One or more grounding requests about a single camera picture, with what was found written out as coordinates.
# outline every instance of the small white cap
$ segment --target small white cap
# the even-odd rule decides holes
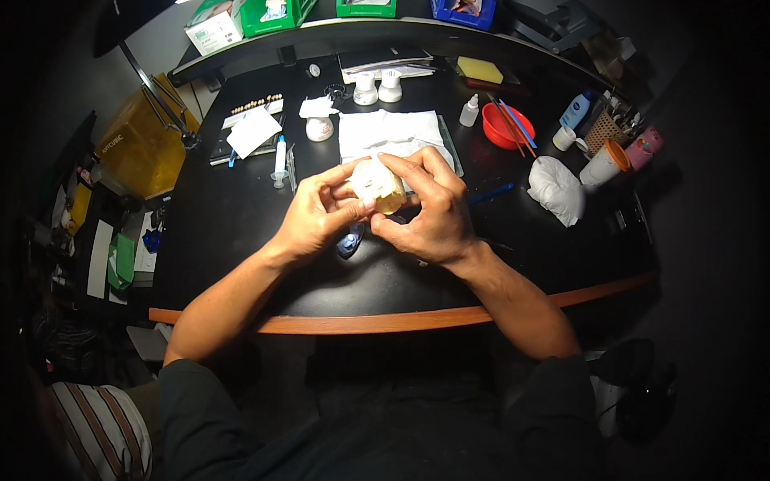
[[[361,72],[356,75],[356,89],[371,90],[374,88],[374,74],[372,72]]]
[[[393,70],[389,68],[388,70],[383,70],[382,74],[382,85],[386,89],[395,89],[399,82],[401,80],[401,72],[397,70]]]
[[[575,139],[575,145],[583,152],[588,152],[588,144],[583,139]]]

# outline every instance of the red bowl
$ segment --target red bowl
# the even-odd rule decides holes
[[[534,139],[534,128],[532,127],[532,123],[518,110],[513,107],[510,107],[510,109],[514,115],[518,117],[519,122],[524,126],[524,129],[527,130],[527,134]],[[487,136],[487,139],[490,139],[493,144],[501,149],[516,150],[518,149],[517,144],[520,143],[522,147],[525,147],[527,144],[527,140],[524,136],[516,132],[515,129],[514,132],[517,133],[517,138],[514,139],[511,137],[511,133],[505,126],[505,121],[500,117],[500,112],[495,108],[492,102],[486,104],[484,108],[481,109],[481,117],[484,119],[484,134]]]

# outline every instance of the syringe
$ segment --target syringe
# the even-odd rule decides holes
[[[278,138],[278,145],[276,145],[276,171],[270,174],[270,178],[276,183],[273,187],[281,189],[283,187],[283,179],[286,177],[286,140],[281,135]]]

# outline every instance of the dark shirt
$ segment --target dark shirt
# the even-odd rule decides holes
[[[405,396],[321,416],[260,446],[222,383],[180,359],[160,372],[168,479],[600,479],[594,391],[579,356],[537,366],[502,417]]]

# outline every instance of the desk lamp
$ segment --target desk lamp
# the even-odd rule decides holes
[[[186,0],[177,0],[176,3],[183,3]],[[184,111],[186,107],[177,101],[174,95],[171,95],[163,85],[160,84],[152,75],[147,75],[134,55],[126,45],[126,39],[133,32],[139,30],[145,23],[149,22],[168,7],[173,5],[174,0],[107,0],[99,14],[99,20],[96,23],[96,34],[94,37],[94,58],[99,58],[110,52],[113,48],[119,46],[123,55],[126,56],[132,68],[142,80],[142,93],[152,106],[152,109],[158,115],[158,119],[165,129],[169,127],[179,130],[182,133],[182,144],[186,151],[196,149],[201,141],[200,137],[187,128]],[[158,93],[158,89],[175,102],[181,110],[179,116],[169,107],[165,100]],[[167,124],[155,107],[155,102],[168,115],[173,125]]]

